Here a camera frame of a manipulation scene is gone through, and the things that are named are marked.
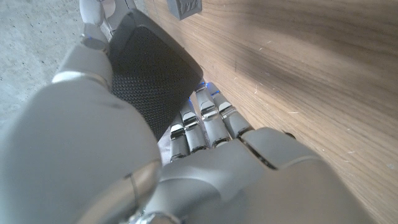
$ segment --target wooden board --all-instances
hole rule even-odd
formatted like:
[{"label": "wooden board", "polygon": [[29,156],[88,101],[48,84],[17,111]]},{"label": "wooden board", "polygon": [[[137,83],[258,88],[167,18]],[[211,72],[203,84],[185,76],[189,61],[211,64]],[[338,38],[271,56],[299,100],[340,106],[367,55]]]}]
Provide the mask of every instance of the wooden board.
[{"label": "wooden board", "polygon": [[398,223],[398,2],[206,0],[150,17],[255,127],[294,134],[379,223]]}]

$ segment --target gray concrete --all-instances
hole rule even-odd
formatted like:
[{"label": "gray concrete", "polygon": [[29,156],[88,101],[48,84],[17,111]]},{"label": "gray concrete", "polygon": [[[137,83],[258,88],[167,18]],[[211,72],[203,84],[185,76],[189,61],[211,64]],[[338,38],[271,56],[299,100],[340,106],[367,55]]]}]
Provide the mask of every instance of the gray concrete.
[{"label": "gray concrete", "polygon": [[82,27],[78,0],[0,0],[0,128],[50,83]]}]

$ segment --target wood grain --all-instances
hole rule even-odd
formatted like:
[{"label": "wood grain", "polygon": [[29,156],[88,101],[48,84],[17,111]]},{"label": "wood grain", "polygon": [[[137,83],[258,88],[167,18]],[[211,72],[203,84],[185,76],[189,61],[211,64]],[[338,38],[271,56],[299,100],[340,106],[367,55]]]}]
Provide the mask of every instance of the wood grain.
[{"label": "wood grain", "polygon": [[150,17],[255,127],[294,134],[379,223],[398,223],[398,2],[206,0]]}]

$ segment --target small gray block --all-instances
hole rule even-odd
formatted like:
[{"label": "small gray block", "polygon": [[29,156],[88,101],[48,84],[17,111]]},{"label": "small gray block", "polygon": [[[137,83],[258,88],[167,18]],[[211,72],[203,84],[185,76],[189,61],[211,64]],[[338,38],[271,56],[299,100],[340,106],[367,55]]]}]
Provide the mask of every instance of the small gray block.
[{"label": "small gray block", "polygon": [[179,20],[201,11],[201,0],[167,0],[170,12]]}]

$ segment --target gray plastic casing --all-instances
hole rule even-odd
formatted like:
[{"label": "gray plastic casing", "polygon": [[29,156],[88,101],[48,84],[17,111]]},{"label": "gray plastic casing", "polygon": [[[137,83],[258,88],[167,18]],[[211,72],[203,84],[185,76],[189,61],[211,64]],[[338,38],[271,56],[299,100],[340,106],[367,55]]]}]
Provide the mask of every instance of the gray plastic casing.
[{"label": "gray plastic casing", "polygon": [[155,137],[130,104],[92,80],[46,86],[0,133],[0,223],[74,223],[151,161]]},{"label": "gray plastic casing", "polygon": [[179,20],[201,11],[201,0],[167,0],[170,12]]},{"label": "gray plastic casing", "polygon": [[258,134],[246,136],[246,144],[276,169],[237,139],[198,151],[164,167],[146,212],[171,213],[185,223],[374,223],[310,149],[269,128],[246,134]]}]

